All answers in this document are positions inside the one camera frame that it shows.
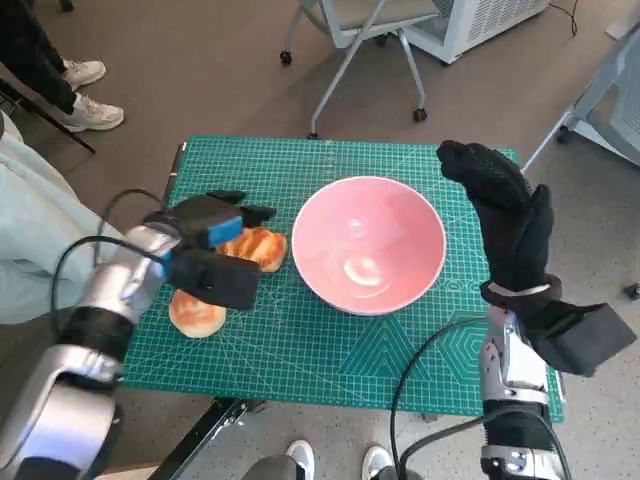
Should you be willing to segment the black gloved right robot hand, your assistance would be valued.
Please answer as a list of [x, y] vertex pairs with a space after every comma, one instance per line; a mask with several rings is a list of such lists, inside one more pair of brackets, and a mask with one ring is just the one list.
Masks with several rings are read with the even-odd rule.
[[511, 292], [544, 285], [554, 221], [549, 187], [531, 188], [514, 162], [478, 143], [446, 140], [437, 156], [477, 213], [490, 280]]

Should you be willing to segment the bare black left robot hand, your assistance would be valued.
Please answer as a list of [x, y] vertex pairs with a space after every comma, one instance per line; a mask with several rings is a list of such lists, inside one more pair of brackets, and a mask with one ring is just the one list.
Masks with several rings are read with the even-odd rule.
[[210, 191], [189, 197], [168, 208], [166, 213], [176, 221], [187, 244], [213, 249], [276, 215], [274, 207], [243, 205], [245, 197], [246, 193], [238, 190]]

